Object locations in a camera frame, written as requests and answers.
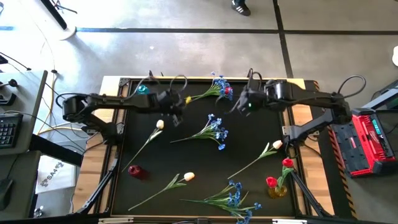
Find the yellow vase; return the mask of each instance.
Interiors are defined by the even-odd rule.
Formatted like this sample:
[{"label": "yellow vase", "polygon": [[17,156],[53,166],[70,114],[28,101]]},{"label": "yellow vase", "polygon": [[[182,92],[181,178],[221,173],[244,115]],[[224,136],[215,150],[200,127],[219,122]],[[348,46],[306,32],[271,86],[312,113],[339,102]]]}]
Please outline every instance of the yellow vase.
[{"label": "yellow vase", "polygon": [[268,194],[271,198],[279,198],[285,196],[287,188],[283,185],[280,189],[278,187],[268,188]]}]

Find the black mat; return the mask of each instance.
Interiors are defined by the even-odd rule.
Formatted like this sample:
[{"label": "black mat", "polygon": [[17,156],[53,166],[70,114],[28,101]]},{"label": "black mat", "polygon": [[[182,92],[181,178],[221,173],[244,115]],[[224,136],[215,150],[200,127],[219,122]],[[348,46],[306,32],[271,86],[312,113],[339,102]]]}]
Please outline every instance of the black mat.
[{"label": "black mat", "polygon": [[[230,82],[235,95],[242,90],[244,83]],[[152,91],[163,90],[169,83],[160,86],[147,85]],[[183,96],[198,95],[210,87],[210,82],[190,81]],[[164,132],[136,157],[132,164],[139,165],[150,172],[150,179],[140,181],[131,177],[125,170],[119,173],[114,197],[113,215],[148,215],[148,216],[229,216],[229,213],[207,205],[183,202],[179,199],[201,200],[218,193],[228,184],[227,178],[257,158],[267,142],[281,139],[280,114],[266,110],[258,111],[248,117],[238,112],[225,115],[232,107],[227,99],[215,106],[214,97],[200,99],[189,104],[184,111],[184,122],[174,127],[171,118],[159,114],[136,114],[128,112],[126,137],[123,143],[122,169],[145,143],[153,132],[158,119],[165,121]],[[213,113],[223,119],[222,127],[228,131],[226,148],[218,150],[218,145],[211,139],[194,139],[170,144],[176,139],[185,138],[199,132],[207,122],[207,115]],[[249,191],[243,203],[244,207],[253,206],[254,202],[263,208],[254,211],[255,217],[294,216],[294,192],[289,189],[284,198],[271,199],[266,190],[266,177],[278,177],[281,174],[284,153],[263,158],[250,168],[235,176],[235,182],[243,185],[243,194]],[[128,211],[128,208],[150,197],[164,188],[176,174],[182,177],[186,172],[194,172],[196,177],[187,186],[168,190],[143,205]]]}]

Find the person's foot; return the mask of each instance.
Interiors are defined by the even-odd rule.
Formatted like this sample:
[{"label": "person's foot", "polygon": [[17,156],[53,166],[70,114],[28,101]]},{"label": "person's foot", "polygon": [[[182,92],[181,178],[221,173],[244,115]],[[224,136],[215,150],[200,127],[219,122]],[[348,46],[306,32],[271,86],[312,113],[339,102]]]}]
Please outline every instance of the person's foot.
[{"label": "person's foot", "polygon": [[245,3],[238,4],[235,0],[232,0],[232,9],[238,12],[240,15],[250,16],[250,9],[247,7]]}]

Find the concrete floor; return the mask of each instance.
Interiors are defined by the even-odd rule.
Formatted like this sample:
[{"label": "concrete floor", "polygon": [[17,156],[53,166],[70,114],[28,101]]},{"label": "concrete floor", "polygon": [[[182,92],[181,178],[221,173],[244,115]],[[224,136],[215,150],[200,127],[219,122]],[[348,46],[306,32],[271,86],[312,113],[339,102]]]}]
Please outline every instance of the concrete floor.
[{"label": "concrete floor", "polygon": [[[17,1],[0,1],[5,5],[0,27],[14,27],[12,31],[0,31],[0,51],[36,70],[55,66],[59,72],[55,85],[58,92],[96,93],[105,75],[144,76],[149,70],[190,76],[216,71],[227,77],[243,77],[252,67],[263,77],[286,77],[278,34],[77,32],[66,41],[49,39],[50,50]],[[250,17],[233,12],[230,0],[61,3],[78,11],[77,15],[61,13],[77,27],[277,29],[272,0],[248,0]],[[394,0],[279,0],[279,6],[288,30],[398,30],[398,2]],[[336,91],[350,75],[366,77],[365,90],[347,99],[352,108],[364,105],[375,91],[397,79],[398,68],[391,57],[398,35],[287,34],[286,40],[294,77],[317,80],[323,91]],[[15,72],[9,65],[1,65],[0,70]],[[351,93],[359,85],[349,82],[343,93]],[[44,118],[47,111],[43,105],[40,117]],[[54,114],[58,123],[63,122],[58,108]],[[360,219],[398,223],[398,193],[394,190],[398,175],[356,179],[349,184]],[[68,203],[71,193],[59,192],[62,203]],[[48,201],[45,197],[40,202]],[[68,213],[66,206],[45,207],[52,209],[49,214]]]}]

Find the keyboard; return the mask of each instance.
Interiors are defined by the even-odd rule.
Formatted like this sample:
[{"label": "keyboard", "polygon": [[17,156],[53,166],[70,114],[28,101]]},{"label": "keyboard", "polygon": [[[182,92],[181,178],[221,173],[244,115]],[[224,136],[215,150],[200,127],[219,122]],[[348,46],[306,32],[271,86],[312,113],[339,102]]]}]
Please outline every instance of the keyboard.
[{"label": "keyboard", "polygon": [[15,146],[23,116],[23,114],[0,114],[0,149]]}]

